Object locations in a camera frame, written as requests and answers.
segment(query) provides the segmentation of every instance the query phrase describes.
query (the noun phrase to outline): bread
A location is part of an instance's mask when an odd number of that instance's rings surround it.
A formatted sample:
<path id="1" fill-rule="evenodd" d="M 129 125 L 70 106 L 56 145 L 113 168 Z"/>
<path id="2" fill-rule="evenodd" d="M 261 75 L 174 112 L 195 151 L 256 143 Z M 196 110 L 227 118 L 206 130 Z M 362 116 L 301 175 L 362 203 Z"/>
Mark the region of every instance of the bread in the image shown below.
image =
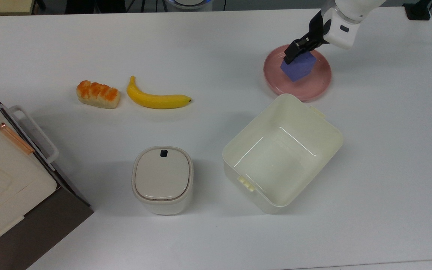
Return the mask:
<path id="1" fill-rule="evenodd" d="M 118 89 L 90 81 L 79 83 L 76 94 L 80 102 L 104 109 L 116 108 L 121 98 Z"/>

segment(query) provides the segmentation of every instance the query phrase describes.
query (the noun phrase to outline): container with lid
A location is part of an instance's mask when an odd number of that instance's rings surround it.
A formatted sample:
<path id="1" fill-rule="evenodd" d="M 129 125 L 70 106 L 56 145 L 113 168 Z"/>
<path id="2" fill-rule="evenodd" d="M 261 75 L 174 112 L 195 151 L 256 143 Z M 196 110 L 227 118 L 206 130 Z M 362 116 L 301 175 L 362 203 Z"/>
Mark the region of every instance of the container with lid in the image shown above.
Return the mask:
<path id="1" fill-rule="evenodd" d="M 177 147 L 151 147 L 139 154 L 132 172 L 132 190 L 146 208 L 159 215 L 174 215 L 192 198 L 193 165 Z"/>
<path id="2" fill-rule="evenodd" d="M 276 213 L 342 144 L 341 132 L 322 113 L 282 94 L 226 145 L 224 171 L 262 211 Z"/>

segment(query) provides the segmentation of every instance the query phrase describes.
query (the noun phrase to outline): purple block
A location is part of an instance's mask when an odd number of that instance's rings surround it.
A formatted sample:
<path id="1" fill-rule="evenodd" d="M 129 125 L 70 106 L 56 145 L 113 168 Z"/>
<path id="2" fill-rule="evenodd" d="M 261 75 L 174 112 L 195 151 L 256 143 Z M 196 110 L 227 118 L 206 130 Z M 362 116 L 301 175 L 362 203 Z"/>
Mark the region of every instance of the purple block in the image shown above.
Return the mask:
<path id="1" fill-rule="evenodd" d="M 310 52 L 305 52 L 296 57 L 289 65 L 283 61 L 283 63 L 281 63 L 281 70 L 283 70 L 283 72 L 293 82 L 296 82 L 311 73 L 312 67 L 314 67 L 315 63 L 316 57 L 314 57 Z"/>

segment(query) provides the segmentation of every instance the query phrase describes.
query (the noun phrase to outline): black button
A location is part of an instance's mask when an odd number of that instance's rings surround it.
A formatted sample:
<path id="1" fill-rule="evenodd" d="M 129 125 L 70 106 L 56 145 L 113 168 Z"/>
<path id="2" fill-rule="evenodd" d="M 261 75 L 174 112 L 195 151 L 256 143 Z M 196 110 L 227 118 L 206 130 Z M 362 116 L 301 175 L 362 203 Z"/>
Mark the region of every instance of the black button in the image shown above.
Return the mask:
<path id="1" fill-rule="evenodd" d="M 329 32 L 329 29 L 331 28 L 331 20 L 328 20 L 325 24 L 324 24 L 324 34 L 327 34 Z"/>
<path id="2" fill-rule="evenodd" d="M 350 32 L 350 29 L 347 28 L 347 27 L 344 26 L 344 25 L 341 25 L 341 26 L 339 27 L 339 29 L 343 30 L 343 31 L 346 32 L 346 33 L 349 33 L 349 32 Z"/>

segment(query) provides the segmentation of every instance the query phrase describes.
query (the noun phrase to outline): microwave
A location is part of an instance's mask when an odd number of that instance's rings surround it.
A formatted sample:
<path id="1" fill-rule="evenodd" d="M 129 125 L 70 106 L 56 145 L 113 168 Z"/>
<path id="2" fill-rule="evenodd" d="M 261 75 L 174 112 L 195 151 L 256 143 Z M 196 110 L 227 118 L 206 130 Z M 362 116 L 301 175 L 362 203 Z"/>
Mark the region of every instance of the microwave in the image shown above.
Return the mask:
<path id="1" fill-rule="evenodd" d="M 58 188 L 77 196 L 58 172 L 58 154 L 23 108 L 0 102 L 0 236 Z"/>

